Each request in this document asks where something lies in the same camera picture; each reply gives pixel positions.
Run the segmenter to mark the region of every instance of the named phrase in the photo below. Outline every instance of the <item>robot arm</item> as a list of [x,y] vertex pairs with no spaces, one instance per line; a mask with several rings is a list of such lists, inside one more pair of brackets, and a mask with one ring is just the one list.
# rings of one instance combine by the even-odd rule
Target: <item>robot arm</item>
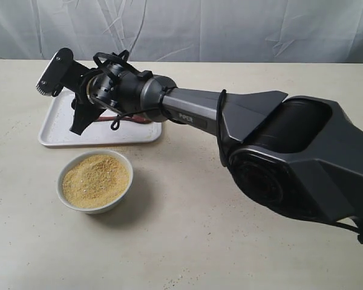
[[[97,68],[59,50],[37,83],[41,94],[76,93],[70,128],[80,135],[105,110],[141,114],[215,135],[221,162],[253,201],[292,219],[352,230],[363,243],[363,132],[333,101],[288,98],[279,91],[228,94],[178,88],[173,80],[138,71],[127,51],[97,53]],[[351,218],[358,226],[338,221]]]

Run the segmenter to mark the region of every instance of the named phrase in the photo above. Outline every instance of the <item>breadcrumbs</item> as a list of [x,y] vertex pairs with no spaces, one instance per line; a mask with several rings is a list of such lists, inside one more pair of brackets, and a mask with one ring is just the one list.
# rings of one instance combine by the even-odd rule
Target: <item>breadcrumbs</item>
[[129,173],[119,160],[93,155],[67,172],[63,194],[76,207],[96,208],[118,198],[128,183]]

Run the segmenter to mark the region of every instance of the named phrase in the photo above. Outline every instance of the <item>white backdrop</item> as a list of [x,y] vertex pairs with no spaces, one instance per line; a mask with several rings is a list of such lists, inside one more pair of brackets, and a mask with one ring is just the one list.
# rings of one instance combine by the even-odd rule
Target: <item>white backdrop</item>
[[363,0],[0,0],[0,58],[363,62]]

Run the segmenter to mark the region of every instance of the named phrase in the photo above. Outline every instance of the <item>beige tabletop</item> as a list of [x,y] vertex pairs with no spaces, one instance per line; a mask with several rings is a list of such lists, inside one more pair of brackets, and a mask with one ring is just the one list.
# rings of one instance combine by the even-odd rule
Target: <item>beige tabletop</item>
[[[167,122],[154,143],[113,148],[136,174],[113,211],[64,206],[57,175],[90,148],[38,143],[51,98],[34,85],[47,63],[0,60],[0,289],[363,289],[355,234],[253,203],[215,138],[192,127]],[[181,88],[330,98],[363,130],[363,65],[135,65]]]

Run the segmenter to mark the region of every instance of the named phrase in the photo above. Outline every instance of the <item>white tray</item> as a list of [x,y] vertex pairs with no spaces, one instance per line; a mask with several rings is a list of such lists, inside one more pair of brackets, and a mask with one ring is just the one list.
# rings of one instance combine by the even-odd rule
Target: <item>white tray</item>
[[[39,132],[39,142],[47,147],[89,146],[126,143],[148,143],[162,134],[161,123],[137,124],[121,121],[117,131],[110,129],[111,121],[95,122],[88,126],[81,136],[69,131],[74,110],[71,101],[74,93],[63,90],[51,102],[47,116]],[[115,116],[106,111],[102,116]]]

